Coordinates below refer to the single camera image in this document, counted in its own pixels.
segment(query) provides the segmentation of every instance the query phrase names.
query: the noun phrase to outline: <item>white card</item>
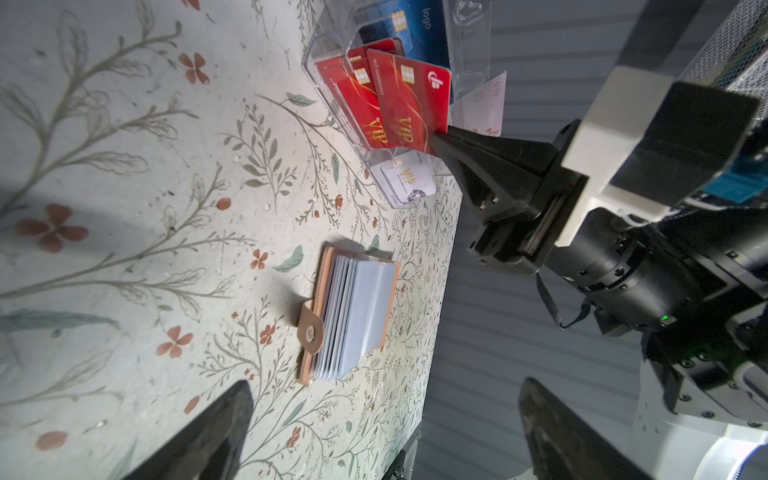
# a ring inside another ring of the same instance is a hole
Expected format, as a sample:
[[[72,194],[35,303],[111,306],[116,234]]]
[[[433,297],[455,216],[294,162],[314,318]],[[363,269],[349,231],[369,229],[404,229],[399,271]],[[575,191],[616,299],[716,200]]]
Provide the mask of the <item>white card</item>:
[[[454,125],[476,134],[501,136],[506,88],[505,71],[459,98],[452,107]]]
[[[384,170],[384,176],[397,199],[403,203],[413,203],[437,192],[432,169],[428,165],[390,168]]]
[[[349,322],[349,302],[352,299],[352,291],[355,285],[355,278],[357,278],[358,266],[362,263],[361,260],[355,260],[355,268],[346,275],[346,284],[344,285],[342,293],[341,310],[339,311],[339,321],[336,322],[336,337],[333,341],[333,349],[331,350],[331,362],[328,368],[329,378],[336,379],[339,374],[339,357],[341,356],[342,347],[346,340],[346,324]]]
[[[330,297],[323,314],[323,330],[326,332],[335,331],[336,321],[339,318],[339,307],[341,306],[341,293],[346,276],[346,268],[349,265],[348,257],[335,257],[333,260],[333,274],[329,280]],[[326,335],[320,351],[315,355],[315,362],[313,363],[312,376],[316,379],[323,378],[326,374],[326,359],[328,358],[330,347],[331,342]]]
[[[404,154],[398,155],[397,157],[394,157],[392,160],[387,160],[380,164],[376,164],[371,167],[370,170],[373,178],[376,179],[376,183],[379,185],[379,188],[381,189],[382,193],[384,193],[387,200],[389,200],[391,205],[394,207],[404,207],[408,202],[401,201],[399,199],[398,195],[396,195],[395,191],[392,189],[392,186],[389,184],[389,181],[387,180],[384,172],[394,167],[415,167],[416,165],[427,165],[429,166],[430,171],[434,173],[433,164],[435,162],[439,162],[440,164],[442,163],[442,161],[437,157],[427,155],[420,151],[411,150],[405,152]]]

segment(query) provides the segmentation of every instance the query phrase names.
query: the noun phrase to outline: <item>table surface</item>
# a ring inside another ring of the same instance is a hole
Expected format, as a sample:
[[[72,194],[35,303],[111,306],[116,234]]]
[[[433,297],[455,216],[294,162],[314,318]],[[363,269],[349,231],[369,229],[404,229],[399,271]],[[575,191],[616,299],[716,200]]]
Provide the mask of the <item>table surface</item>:
[[[5,474],[120,478],[245,379],[241,478],[380,478],[421,419],[460,193],[389,208],[302,72],[319,3],[3,9]],[[385,349],[301,386],[326,243],[402,272]]]

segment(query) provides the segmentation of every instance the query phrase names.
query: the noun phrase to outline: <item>leaf print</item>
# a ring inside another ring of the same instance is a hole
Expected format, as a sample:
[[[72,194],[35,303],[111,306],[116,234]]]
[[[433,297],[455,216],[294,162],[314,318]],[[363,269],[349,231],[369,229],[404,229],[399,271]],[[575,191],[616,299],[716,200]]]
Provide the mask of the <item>leaf print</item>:
[[[49,390],[53,388],[64,390],[87,382],[107,366],[111,357],[112,352],[103,352],[73,366]]]
[[[136,303],[137,305],[144,305],[144,303],[147,301],[147,293],[144,291],[143,288],[135,285],[130,284],[121,284],[121,285],[115,285],[115,288],[118,289],[118,293],[125,298],[127,301],[131,303]]]
[[[73,96],[67,104],[67,116],[77,117],[85,115],[92,108],[105,107],[109,104],[109,95],[103,91],[89,91],[83,96]]]
[[[124,127],[123,129],[134,133],[139,131],[146,131],[153,134],[155,137],[167,138],[168,140],[176,140],[179,136],[179,132],[176,130],[176,128],[169,124],[165,118],[152,118],[142,120],[137,122],[136,125]]]
[[[257,177],[262,177],[263,176],[263,174],[260,174],[256,170],[256,167],[254,167],[253,165],[245,164],[245,165],[243,165],[243,170],[245,170],[246,172],[248,172],[251,175],[256,175]]]
[[[109,475],[107,475],[107,480],[121,480],[124,476],[131,472],[131,463],[134,460],[134,451],[136,450],[137,442],[137,439],[134,440],[134,442],[131,444],[131,447],[127,452],[125,452],[125,455],[123,455],[123,458],[121,458],[118,463],[112,467]]]
[[[234,275],[229,275],[224,280],[221,280],[218,285],[216,285],[216,288],[214,288],[210,295],[220,295],[222,293],[225,293],[234,283],[236,277]]]
[[[293,254],[287,260],[280,265],[275,266],[274,269],[283,273],[290,272],[301,264],[301,260],[304,260],[304,250],[301,245],[299,245],[293,250]]]
[[[85,127],[90,137],[110,128],[109,110],[106,107],[91,108],[85,114]]]
[[[113,151],[102,151],[78,158],[70,165],[90,165],[105,172],[117,175],[142,174],[148,170],[147,161],[143,157],[120,154]]]
[[[297,405],[296,408],[293,409],[293,411],[290,413],[290,415],[288,415],[285,421],[283,421],[283,424],[281,425],[281,427],[284,427],[290,424],[293,421],[293,419],[295,419],[296,416],[299,415],[299,412],[301,412],[301,409],[304,408],[305,403],[306,403],[306,400],[303,400],[299,405]]]
[[[149,65],[126,58],[118,58],[113,61],[108,70],[124,77],[148,77],[152,75]]]
[[[339,156],[331,155],[331,167],[333,168],[333,183],[339,184]]]
[[[136,0],[136,16],[141,24],[141,37],[148,37],[154,28],[154,14],[147,0]]]
[[[195,174],[192,176],[192,198],[200,202],[205,198],[205,195],[205,182],[200,175]]]
[[[292,94],[290,92],[286,92],[286,96],[288,97],[288,101],[297,107],[309,107],[311,104],[317,102],[317,100],[310,100],[304,95]]]
[[[168,232],[171,232],[176,227],[176,211],[173,209],[173,207],[165,207],[165,210],[163,210],[163,227],[165,227],[165,230]]]
[[[61,66],[69,78],[78,77],[88,62],[88,38],[85,30],[80,27],[80,22],[74,14],[64,10],[59,16],[56,32]]]
[[[177,299],[179,300],[179,306],[181,311],[191,319],[199,320],[203,315],[203,309],[200,308],[200,304],[191,296],[186,293],[177,293]]]
[[[373,240],[371,240],[371,244],[366,250],[367,254],[371,254],[373,252],[376,252],[379,249],[379,234],[373,236]]]
[[[120,329],[117,322],[104,316],[89,315],[87,313],[21,309],[0,316],[0,332],[34,329],[70,329],[95,323],[106,323],[109,326]]]
[[[14,84],[4,87],[0,91],[0,101],[10,110],[14,117],[23,121],[35,131],[43,132],[45,130],[37,105],[21,88]]]

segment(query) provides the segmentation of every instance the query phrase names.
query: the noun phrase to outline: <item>white vip card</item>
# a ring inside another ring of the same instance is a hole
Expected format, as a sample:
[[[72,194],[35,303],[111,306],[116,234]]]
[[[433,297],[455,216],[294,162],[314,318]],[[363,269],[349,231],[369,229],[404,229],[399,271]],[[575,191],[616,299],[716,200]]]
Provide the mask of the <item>white vip card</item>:
[[[476,134],[501,136],[506,88],[505,71],[459,98],[452,109],[454,125]]]
[[[397,199],[403,203],[413,203],[437,192],[432,169],[428,165],[389,168],[384,170],[384,176]]]
[[[408,194],[405,196],[402,196],[401,194],[397,193],[397,190],[390,184],[390,179],[386,175],[386,171],[391,168],[407,168],[407,167],[417,167],[419,165],[424,165],[429,169],[429,176],[432,178],[432,175],[434,175],[434,163],[442,161],[437,158],[433,157],[432,155],[427,155],[420,151],[407,151],[404,154],[398,155],[397,157],[394,157],[392,160],[384,161],[380,164],[377,164],[373,167],[371,167],[371,174],[373,174],[373,177],[376,179],[376,183],[379,185],[379,188],[381,188],[382,193],[386,195],[387,200],[394,206],[394,207],[404,207],[409,202],[407,201]],[[435,187],[435,181],[432,179],[432,192],[436,192],[437,187]]]

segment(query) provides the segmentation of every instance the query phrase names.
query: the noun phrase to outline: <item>red vip card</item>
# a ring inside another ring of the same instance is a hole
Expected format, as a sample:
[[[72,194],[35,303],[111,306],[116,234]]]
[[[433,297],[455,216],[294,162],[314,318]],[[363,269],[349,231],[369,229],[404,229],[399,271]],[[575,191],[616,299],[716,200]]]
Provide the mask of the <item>red vip card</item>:
[[[434,155],[432,134],[448,131],[451,71],[376,50],[368,62],[390,146]]]
[[[350,121],[357,124],[369,148],[391,148],[368,71],[350,71],[341,57],[317,64],[320,75]]]
[[[347,56],[349,56],[349,61],[354,62],[365,58],[370,49],[385,51],[393,55],[403,56],[404,54],[402,50],[402,40],[399,38],[384,38],[383,40],[372,41],[371,43],[366,43],[362,47],[349,50],[349,54],[347,54]]]

